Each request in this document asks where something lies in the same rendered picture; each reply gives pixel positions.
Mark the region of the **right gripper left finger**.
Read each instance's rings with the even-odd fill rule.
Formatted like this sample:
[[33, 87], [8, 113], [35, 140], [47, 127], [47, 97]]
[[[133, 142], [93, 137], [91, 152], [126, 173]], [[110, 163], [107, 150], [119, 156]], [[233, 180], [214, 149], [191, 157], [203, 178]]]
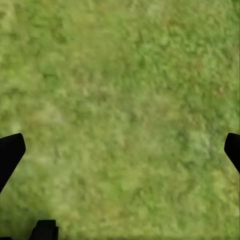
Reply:
[[0, 138], [0, 193], [25, 152], [25, 141], [21, 133]]

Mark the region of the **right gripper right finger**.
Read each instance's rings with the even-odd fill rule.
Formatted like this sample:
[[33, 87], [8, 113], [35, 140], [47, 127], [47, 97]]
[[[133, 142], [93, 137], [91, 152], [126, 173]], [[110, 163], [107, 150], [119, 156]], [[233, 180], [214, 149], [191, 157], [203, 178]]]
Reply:
[[240, 173], [240, 135], [235, 133], [228, 133], [224, 151]]

